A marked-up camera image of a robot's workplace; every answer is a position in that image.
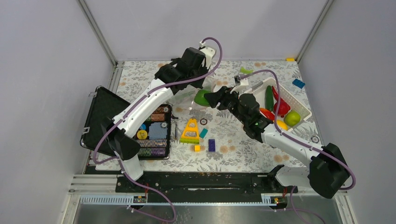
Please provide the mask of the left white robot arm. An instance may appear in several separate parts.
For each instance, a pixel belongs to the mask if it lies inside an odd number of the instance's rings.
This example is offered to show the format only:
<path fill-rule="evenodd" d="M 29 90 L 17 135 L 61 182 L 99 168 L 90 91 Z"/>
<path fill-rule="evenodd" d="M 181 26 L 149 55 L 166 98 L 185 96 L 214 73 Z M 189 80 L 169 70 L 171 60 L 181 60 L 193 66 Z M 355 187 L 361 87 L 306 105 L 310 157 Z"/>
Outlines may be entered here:
<path fill-rule="evenodd" d="M 211 47 L 187 48 L 180 58 L 160 67 L 155 78 L 144 92 L 127 108 L 105 119 L 101 128 L 104 133 L 95 147 L 98 151 L 107 142 L 115 153 L 121 170 L 128 177 L 127 186 L 134 192 L 144 188 L 143 169 L 138 159 L 140 144 L 134 140 L 139 127 L 162 103 L 172 98 L 188 85 L 202 88 L 208 76 L 216 50 Z"/>

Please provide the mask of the green bell pepper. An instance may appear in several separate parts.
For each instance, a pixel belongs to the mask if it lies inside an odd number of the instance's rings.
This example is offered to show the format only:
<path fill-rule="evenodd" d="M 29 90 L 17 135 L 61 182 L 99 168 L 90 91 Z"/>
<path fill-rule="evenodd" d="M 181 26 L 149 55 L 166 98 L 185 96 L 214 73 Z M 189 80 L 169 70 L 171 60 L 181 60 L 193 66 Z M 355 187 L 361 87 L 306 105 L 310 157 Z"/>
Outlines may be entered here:
<path fill-rule="evenodd" d="M 204 106 L 204 107 L 210 106 L 210 104 L 208 103 L 208 101 L 204 97 L 204 95 L 207 94 L 207 93 L 211 93 L 211 91 L 204 90 L 204 89 L 198 90 L 198 92 L 196 93 L 196 95 L 194 97 L 194 103 L 196 103 L 197 105 L 200 105 L 200 106 Z"/>

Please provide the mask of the yellow lemon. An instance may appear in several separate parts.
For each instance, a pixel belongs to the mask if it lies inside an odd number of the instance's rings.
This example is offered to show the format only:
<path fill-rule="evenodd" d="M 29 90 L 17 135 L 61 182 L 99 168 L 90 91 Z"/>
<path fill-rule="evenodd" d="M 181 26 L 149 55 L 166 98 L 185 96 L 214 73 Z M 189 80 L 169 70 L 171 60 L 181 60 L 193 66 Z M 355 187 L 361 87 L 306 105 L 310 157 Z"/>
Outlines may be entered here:
<path fill-rule="evenodd" d="M 279 128 L 281 128 L 281 129 L 283 129 L 285 131 L 288 131 L 289 127 L 283 121 L 277 120 L 276 123 L 277 123 Z"/>

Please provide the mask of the clear pink-dotted zip bag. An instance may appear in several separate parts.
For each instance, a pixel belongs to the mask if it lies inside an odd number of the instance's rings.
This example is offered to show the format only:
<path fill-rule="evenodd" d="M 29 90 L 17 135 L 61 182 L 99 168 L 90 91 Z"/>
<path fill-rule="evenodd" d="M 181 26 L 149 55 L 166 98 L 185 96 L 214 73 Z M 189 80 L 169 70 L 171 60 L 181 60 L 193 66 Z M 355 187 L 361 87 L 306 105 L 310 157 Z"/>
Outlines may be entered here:
<path fill-rule="evenodd" d="M 223 82 L 219 79 L 208 77 L 203 82 L 202 88 L 195 88 L 188 85 L 185 89 L 179 91 L 175 96 L 169 99 L 167 102 L 175 108 L 181 108 L 184 110 L 203 110 L 207 107 L 197 105 L 194 103 L 194 97 L 198 90 L 204 89 L 214 92 L 223 85 Z"/>

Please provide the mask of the red apple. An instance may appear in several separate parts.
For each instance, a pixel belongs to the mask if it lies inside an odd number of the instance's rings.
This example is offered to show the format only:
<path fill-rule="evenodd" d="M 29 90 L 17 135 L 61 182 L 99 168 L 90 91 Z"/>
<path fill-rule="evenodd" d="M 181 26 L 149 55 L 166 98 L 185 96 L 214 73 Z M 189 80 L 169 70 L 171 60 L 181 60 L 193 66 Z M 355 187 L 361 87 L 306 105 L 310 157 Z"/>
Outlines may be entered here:
<path fill-rule="evenodd" d="M 274 104 L 273 112 L 277 111 L 278 116 L 284 117 L 289 111 L 291 107 L 285 103 L 284 101 L 278 101 Z"/>

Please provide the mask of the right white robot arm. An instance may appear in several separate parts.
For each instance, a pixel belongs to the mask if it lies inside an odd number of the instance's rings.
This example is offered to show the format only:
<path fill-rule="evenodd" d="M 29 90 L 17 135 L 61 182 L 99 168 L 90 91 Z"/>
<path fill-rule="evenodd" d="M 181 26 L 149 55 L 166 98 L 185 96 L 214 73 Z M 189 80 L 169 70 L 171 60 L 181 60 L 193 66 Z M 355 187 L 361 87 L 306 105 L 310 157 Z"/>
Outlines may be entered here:
<path fill-rule="evenodd" d="M 281 166 L 268 179 L 270 190 L 280 192 L 286 186 L 308 187 L 322 197 L 331 199 L 352 176 L 337 145 L 310 143 L 280 129 L 261 114 L 260 105 L 253 94 L 239 95 L 231 88 L 223 86 L 217 92 L 205 93 L 204 98 L 211 108 L 228 110 L 234 115 L 243 124 L 243 130 L 248 137 L 283 150 L 307 167 L 303 169 Z"/>

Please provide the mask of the small dark green cucumber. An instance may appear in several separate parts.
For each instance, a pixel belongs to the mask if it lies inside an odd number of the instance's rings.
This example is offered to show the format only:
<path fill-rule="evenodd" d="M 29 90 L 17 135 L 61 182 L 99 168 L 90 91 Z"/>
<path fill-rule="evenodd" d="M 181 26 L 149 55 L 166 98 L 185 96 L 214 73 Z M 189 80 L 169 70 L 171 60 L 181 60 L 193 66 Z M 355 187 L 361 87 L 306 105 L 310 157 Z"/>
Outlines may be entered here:
<path fill-rule="evenodd" d="M 274 96 L 272 86 L 268 85 L 265 90 L 265 108 L 269 111 L 274 109 Z"/>

